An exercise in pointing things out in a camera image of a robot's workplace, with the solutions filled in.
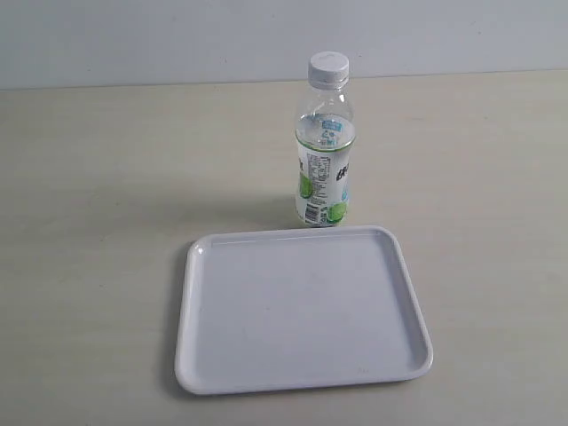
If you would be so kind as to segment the clear plastic drink bottle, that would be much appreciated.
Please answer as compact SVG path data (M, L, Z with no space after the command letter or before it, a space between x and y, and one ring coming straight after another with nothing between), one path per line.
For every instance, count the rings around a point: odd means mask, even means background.
M356 139L345 88L309 86L296 114L296 212L310 227L341 223L350 202L350 150Z

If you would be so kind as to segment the white bottle cap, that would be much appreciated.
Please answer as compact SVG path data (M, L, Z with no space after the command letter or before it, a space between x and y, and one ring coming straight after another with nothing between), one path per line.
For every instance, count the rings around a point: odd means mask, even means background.
M321 51L311 56L308 64L309 84L321 90L342 88L350 76L350 61L337 51Z

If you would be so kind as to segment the white plastic tray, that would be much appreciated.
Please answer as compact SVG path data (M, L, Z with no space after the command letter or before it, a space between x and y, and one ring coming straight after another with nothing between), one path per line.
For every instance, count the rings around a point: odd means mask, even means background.
M432 361L380 226L211 234L187 251L174 372L195 395L404 382Z

